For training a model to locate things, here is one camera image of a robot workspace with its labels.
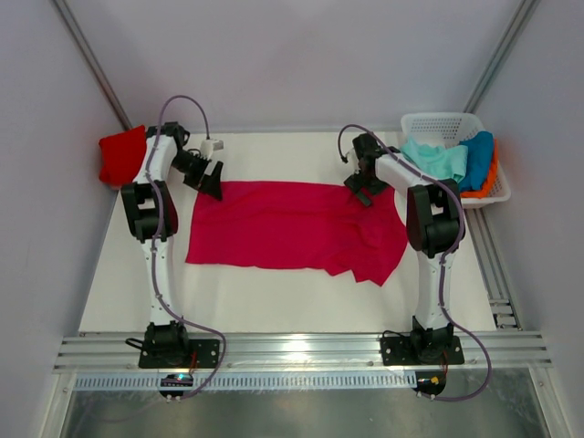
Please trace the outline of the magenta t shirt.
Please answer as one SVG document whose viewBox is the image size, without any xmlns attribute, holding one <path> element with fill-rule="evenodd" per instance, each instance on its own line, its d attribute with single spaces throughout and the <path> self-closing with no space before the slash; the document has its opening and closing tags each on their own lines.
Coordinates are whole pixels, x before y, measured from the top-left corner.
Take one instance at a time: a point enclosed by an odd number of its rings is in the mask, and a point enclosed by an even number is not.
<svg viewBox="0 0 584 438">
<path fill-rule="evenodd" d="M 263 269 L 350 272 L 381 287 L 408 246 L 394 191 L 364 205 L 348 188 L 310 182 L 224 182 L 199 195 L 185 261 Z"/>
</svg>

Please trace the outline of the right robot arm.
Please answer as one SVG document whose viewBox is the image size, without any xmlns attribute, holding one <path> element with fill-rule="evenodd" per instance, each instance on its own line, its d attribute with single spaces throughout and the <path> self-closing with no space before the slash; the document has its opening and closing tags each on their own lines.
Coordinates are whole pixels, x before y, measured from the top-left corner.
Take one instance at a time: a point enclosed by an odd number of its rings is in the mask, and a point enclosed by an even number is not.
<svg viewBox="0 0 584 438">
<path fill-rule="evenodd" d="M 367 208 L 392 188 L 405 197 L 407 241 L 418 260 L 418 304 L 409 333 L 381 334 L 385 366 L 464 363 L 461 343 L 449 313 L 452 264 L 464 238 L 458 184 L 435 180 L 405 161 L 398 149 L 386 148 L 372 133 L 352 140 L 342 159 L 354 173 L 344 184 Z"/>
</svg>

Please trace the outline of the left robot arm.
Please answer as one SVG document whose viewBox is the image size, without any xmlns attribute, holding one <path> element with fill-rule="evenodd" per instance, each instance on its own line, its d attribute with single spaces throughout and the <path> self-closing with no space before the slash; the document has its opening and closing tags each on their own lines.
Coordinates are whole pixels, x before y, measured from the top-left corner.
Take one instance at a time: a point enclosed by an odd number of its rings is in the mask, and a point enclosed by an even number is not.
<svg viewBox="0 0 584 438">
<path fill-rule="evenodd" d="M 149 127 L 141 168 L 133 181 L 120 189 L 130 233 L 140 243 L 149 271 L 150 323 L 142 339 L 125 339 L 126 345 L 140 352 L 142 369 L 211 369 L 218 364 L 221 342 L 191 339 L 184 317 L 173 305 L 172 247 L 179 220 L 167 185 L 170 169 L 179 171 L 183 183 L 198 193 L 223 199 L 224 164 L 217 162 L 210 173 L 206 172 L 212 162 L 209 154 L 223 143 L 206 139 L 200 148 L 189 150 L 189 139 L 190 132 L 176 121 Z"/>
</svg>

